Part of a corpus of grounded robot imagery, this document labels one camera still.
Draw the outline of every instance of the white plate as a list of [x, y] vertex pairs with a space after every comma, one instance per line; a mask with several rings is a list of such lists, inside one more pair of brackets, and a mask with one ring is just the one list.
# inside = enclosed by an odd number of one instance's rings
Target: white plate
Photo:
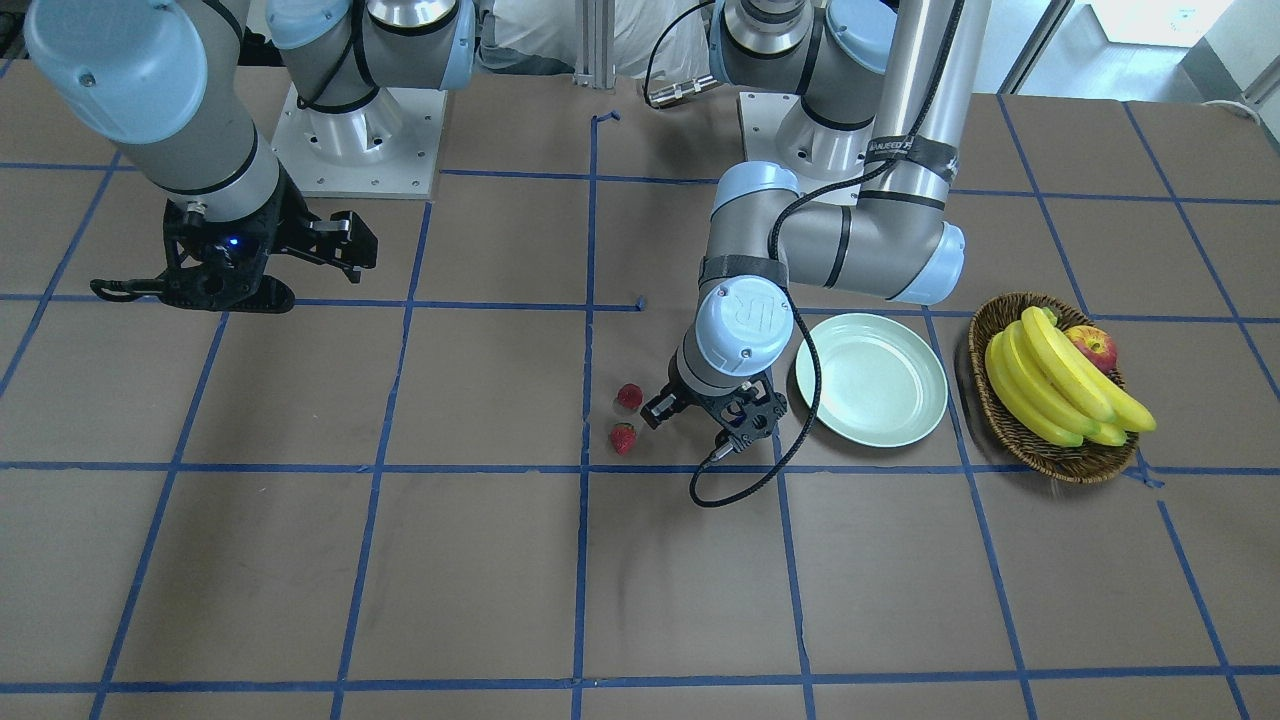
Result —
[[[850, 313], [813, 331], [822, 360], [818, 419], [872, 447], [910, 445], [933, 432], [947, 407], [942, 363], [918, 334], [879, 315]], [[796, 384], [813, 405], [809, 346], [796, 354]]]

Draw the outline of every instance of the strawberry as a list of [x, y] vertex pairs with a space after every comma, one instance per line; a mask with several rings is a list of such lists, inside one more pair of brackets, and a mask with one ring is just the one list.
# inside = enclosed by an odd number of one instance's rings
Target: strawberry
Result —
[[644, 405], [644, 391], [632, 383], [622, 386], [622, 389], [618, 391], [618, 405], [635, 413]]
[[613, 429], [609, 430], [609, 442], [613, 443], [613, 450], [618, 455], [631, 452], [631, 447], [636, 443], [635, 427], [631, 423], [613, 425]]

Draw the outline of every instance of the wicker basket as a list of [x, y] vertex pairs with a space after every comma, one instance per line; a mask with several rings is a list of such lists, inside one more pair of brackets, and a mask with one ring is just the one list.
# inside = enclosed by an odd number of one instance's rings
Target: wicker basket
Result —
[[[1053, 307], [1059, 314], [1059, 328], [1064, 331], [1075, 325], [1093, 324], [1075, 307], [1048, 295], [1011, 292], [987, 301], [969, 323], [969, 361], [983, 415], [987, 416], [987, 423], [1001, 445], [1032, 469], [1068, 483], [1110, 480], [1133, 462], [1138, 451], [1135, 433], [1128, 433], [1129, 441], [1123, 447], [1108, 447], [1089, 441], [1084, 441], [1080, 447], [1059, 447], [1044, 442], [1019, 423], [991, 388], [991, 382], [987, 379], [987, 343], [1009, 323], [1016, 320], [1024, 309], [1033, 305]], [[1111, 370], [1107, 375], [1117, 386], [1124, 387], [1124, 377], [1119, 369]]]

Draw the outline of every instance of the apple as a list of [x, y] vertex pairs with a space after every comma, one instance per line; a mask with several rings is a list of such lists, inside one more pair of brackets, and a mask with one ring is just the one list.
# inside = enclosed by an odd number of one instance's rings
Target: apple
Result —
[[1093, 366], [1110, 373], [1116, 366], [1116, 342], [1102, 328], [1075, 325], [1066, 329], [1066, 337]]

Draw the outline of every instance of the bunch of bananas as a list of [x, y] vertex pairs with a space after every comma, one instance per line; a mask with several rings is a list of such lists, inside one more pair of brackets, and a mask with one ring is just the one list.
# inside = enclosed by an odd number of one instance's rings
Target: bunch of bananas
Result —
[[1046, 442], [1119, 447], [1125, 430], [1156, 429], [1151, 413], [1071, 345], [1048, 309], [1023, 310], [987, 343], [986, 359], [996, 396]]

